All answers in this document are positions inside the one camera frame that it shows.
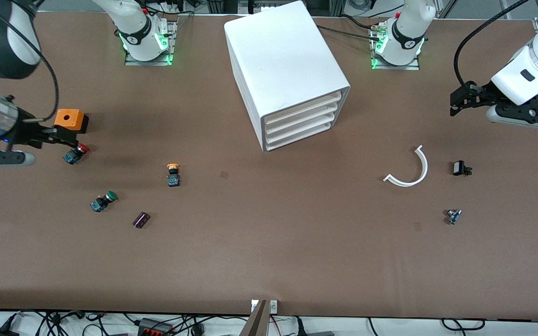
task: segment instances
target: red wire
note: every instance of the red wire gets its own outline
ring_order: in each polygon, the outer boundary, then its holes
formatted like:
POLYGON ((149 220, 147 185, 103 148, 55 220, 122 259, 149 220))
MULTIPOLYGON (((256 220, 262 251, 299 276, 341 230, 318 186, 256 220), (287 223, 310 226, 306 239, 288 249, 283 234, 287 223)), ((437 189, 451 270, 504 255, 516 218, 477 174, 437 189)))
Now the red wire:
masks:
POLYGON ((275 317, 271 317, 271 319, 273 320, 273 325, 275 325, 275 328, 277 329, 277 333, 279 334, 279 336, 282 336, 282 332, 279 330, 279 326, 277 325, 277 321, 275 321, 275 317))

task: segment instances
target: battery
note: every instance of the battery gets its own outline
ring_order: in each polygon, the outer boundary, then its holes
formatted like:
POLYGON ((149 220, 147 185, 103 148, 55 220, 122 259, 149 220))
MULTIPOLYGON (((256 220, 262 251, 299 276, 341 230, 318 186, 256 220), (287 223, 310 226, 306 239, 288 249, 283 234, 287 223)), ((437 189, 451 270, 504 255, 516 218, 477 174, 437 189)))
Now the battery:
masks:
POLYGON ((151 216, 148 213, 141 212, 141 214, 136 217, 132 225, 134 225, 135 228, 142 228, 150 218, 151 216))

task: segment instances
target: brown table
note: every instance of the brown table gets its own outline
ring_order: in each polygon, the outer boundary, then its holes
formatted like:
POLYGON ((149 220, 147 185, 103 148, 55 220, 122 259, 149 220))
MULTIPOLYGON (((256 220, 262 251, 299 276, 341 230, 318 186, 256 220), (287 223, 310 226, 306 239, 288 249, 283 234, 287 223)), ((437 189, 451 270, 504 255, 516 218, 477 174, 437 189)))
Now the brown table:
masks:
MULTIPOLYGON (((245 314, 274 298, 283 315, 538 319, 538 130, 448 112, 453 53, 480 21, 434 22, 420 71, 371 70, 366 41, 323 32, 352 86, 340 118, 263 153, 228 60, 232 19, 190 20, 175 64, 149 68, 123 65, 105 14, 38 16, 60 106, 90 115, 93 151, 70 166, 47 145, 34 166, 0 168, 0 308, 245 314), (416 179, 418 145, 425 180, 383 182, 416 179), (474 175, 452 176, 456 160, 474 175), (120 199, 94 213, 109 189, 120 199)), ((461 56, 465 79, 486 83, 532 34, 491 25, 461 56)), ((44 66, 0 93, 37 115, 52 105, 44 66)))

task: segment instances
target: white curved handle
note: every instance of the white curved handle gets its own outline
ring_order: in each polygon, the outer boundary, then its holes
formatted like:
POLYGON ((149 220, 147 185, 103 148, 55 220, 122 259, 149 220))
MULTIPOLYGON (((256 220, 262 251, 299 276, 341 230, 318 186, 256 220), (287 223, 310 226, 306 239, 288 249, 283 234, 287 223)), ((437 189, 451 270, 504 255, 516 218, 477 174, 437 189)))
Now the white curved handle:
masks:
POLYGON ((412 187, 416 183, 419 183, 420 181, 422 181, 425 178, 425 176, 427 176, 427 168, 428 168, 427 157, 425 157, 425 154, 423 153, 423 151, 420 150, 422 147, 423 147, 423 145, 420 145, 420 146, 418 146, 416 151, 414 151, 414 153, 416 153, 418 155, 421 163, 423 164, 423 172, 421 173, 420 178, 418 178, 414 182, 402 182, 399 179, 396 179, 395 177, 391 176, 391 174, 389 174, 389 175, 386 176, 386 178, 383 179, 383 182, 384 181, 389 181, 389 182, 397 185, 398 187, 412 187))

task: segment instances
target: white plastic drawer unit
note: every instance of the white plastic drawer unit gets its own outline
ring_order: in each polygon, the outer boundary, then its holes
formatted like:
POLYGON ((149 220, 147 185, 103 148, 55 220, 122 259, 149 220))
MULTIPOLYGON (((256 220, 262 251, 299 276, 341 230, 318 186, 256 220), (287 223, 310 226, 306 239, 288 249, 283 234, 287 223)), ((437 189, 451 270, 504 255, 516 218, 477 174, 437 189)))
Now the white plastic drawer unit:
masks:
POLYGON ((350 84, 302 2, 224 28, 235 82, 263 151, 333 126, 350 84))

